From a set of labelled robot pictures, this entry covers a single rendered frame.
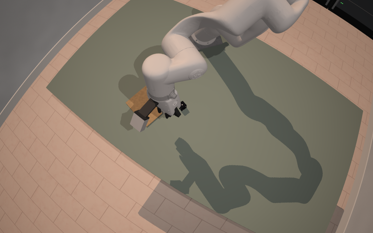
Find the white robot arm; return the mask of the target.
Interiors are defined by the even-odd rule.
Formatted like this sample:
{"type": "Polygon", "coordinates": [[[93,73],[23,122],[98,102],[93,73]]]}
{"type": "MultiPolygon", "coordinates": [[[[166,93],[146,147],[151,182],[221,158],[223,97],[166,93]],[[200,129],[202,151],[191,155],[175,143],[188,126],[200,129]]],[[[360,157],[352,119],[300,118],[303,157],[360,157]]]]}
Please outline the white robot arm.
{"type": "Polygon", "coordinates": [[[197,44],[209,45],[222,35],[238,48],[268,28],[274,33],[286,31],[308,3],[309,0],[228,0],[210,12],[182,19],[162,40],[165,55],[153,54],[143,62],[142,73],[151,98],[134,112],[130,125],[144,131],[148,115],[159,104],[156,101],[177,97],[174,83],[200,78],[206,72],[205,59],[188,37],[197,44]]]}

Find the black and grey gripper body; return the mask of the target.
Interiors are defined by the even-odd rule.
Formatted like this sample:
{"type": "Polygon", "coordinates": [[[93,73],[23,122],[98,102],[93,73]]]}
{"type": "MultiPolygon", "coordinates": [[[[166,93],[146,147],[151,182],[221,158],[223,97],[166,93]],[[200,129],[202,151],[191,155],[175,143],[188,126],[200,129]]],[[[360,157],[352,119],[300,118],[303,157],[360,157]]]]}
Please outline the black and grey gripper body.
{"type": "Polygon", "coordinates": [[[170,98],[170,99],[167,99],[165,101],[156,101],[156,102],[159,102],[157,107],[159,107],[161,110],[163,110],[164,112],[166,112],[170,116],[174,115],[176,107],[180,108],[180,106],[181,106],[180,97],[179,97],[178,92],[176,90],[175,90],[175,94],[177,95],[177,97],[175,99],[170,98]]]}

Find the tan mat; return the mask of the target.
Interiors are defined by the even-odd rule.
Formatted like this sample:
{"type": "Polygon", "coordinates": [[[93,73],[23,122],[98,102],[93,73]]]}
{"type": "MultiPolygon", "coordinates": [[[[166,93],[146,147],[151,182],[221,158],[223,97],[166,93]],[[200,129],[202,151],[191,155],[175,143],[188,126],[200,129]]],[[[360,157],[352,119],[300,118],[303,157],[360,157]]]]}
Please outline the tan mat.
{"type": "MultiPolygon", "coordinates": [[[[137,94],[135,94],[133,97],[131,97],[126,104],[131,108],[133,112],[140,110],[141,107],[148,101],[147,96],[147,87],[145,86],[143,89],[141,89],[137,94]]],[[[149,126],[155,119],[157,119],[161,113],[158,113],[157,107],[154,108],[154,110],[148,115],[149,121],[147,122],[147,126],[149,126]]]]}

